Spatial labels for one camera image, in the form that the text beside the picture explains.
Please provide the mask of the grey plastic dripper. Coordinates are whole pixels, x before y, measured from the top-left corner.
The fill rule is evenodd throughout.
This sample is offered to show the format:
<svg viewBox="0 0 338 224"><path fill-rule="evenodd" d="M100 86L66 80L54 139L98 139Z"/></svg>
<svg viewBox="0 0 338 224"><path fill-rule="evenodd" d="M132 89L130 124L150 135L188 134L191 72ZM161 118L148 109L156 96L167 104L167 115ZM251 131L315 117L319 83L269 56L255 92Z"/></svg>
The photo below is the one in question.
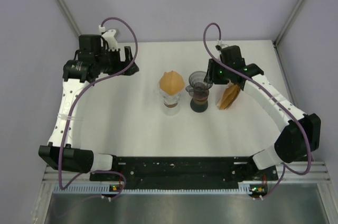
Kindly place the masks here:
<svg viewBox="0 0 338 224"><path fill-rule="evenodd" d="M202 94L208 91L213 84L209 82L209 79L204 71L195 71L189 76L189 85L185 90L191 97L194 94Z"/></svg>

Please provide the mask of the red-topped dark flask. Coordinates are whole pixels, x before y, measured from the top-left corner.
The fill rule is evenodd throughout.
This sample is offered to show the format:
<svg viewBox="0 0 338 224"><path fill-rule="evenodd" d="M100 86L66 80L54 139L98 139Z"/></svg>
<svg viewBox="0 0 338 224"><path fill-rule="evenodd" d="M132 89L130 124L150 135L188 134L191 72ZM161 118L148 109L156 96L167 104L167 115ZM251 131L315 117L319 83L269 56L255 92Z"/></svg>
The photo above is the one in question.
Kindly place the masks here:
<svg viewBox="0 0 338 224"><path fill-rule="evenodd" d="M190 107L196 113L202 113L208 108L209 91L193 91L191 94Z"/></svg>

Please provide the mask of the single brown coffee filter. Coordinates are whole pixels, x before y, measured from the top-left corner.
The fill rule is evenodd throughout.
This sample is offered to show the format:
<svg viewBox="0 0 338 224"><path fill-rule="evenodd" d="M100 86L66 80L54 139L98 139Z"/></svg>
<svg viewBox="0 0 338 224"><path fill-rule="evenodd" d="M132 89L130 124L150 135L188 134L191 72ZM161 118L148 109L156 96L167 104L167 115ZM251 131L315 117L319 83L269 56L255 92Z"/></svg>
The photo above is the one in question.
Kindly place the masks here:
<svg viewBox="0 0 338 224"><path fill-rule="evenodd" d="M159 81L159 88L170 96L181 92L184 87L184 80L176 71L164 72Z"/></svg>

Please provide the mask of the clear glass dripper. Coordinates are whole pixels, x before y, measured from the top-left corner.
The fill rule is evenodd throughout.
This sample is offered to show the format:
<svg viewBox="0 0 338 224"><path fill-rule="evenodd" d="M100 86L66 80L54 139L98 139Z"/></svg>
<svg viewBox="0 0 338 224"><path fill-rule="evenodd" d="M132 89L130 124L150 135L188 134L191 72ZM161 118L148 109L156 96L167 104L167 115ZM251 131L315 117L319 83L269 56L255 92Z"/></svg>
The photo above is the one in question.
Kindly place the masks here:
<svg viewBox="0 0 338 224"><path fill-rule="evenodd" d="M165 92L164 90L162 90L161 88L158 89L158 93L162 97L163 103L165 105L177 105L179 100L180 100L180 97L181 97L180 92L178 92L174 95L170 95L167 92Z"/></svg>

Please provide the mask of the glass beaker with brown band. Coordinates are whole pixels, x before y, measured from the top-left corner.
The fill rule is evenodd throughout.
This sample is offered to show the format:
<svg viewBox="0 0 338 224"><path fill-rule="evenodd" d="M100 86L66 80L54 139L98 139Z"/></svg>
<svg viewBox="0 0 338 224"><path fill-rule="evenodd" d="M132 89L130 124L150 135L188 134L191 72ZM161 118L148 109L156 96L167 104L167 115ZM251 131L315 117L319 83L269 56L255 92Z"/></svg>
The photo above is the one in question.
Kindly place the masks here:
<svg viewBox="0 0 338 224"><path fill-rule="evenodd" d="M180 106L178 103L175 104L166 104L165 102L161 104L162 112L167 116L175 116L180 111Z"/></svg>

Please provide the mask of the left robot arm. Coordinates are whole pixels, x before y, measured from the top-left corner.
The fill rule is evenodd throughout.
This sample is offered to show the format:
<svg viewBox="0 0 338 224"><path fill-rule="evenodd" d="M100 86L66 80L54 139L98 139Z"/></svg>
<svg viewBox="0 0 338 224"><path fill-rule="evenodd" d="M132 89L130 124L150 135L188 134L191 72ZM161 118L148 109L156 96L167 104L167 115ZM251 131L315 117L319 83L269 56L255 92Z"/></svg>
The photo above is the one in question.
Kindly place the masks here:
<svg viewBox="0 0 338 224"><path fill-rule="evenodd" d="M132 50L124 47L125 59L120 58L115 29L79 36L77 57L63 67L62 99L55 127L46 146L39 147L39 156L54 170L88 173L101 170L114 180L120 168L115 157L81 149L81 128L89 88L98 83L101 74L131 76L139 71L133 62Z"/></svg>

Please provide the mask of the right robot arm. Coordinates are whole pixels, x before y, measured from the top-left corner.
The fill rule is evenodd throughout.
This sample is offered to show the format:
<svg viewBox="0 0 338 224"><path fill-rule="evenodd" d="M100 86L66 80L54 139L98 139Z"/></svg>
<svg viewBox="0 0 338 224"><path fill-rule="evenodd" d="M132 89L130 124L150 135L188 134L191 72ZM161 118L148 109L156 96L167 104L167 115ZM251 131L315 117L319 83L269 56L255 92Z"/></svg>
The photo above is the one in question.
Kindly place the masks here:
<svg viewBox="0 0 338 224"><path fill-rule="evenodd" d="M245 63L239 46L218 44L215 48L220 55L209 60L205 81L238 86L261 106L280 131L272 146L251 157L252 163L246 167L250 178L257 180L266 168L297 161L319 148L321 120L316 114L308 115L290 103L256 64Z"/></svg>

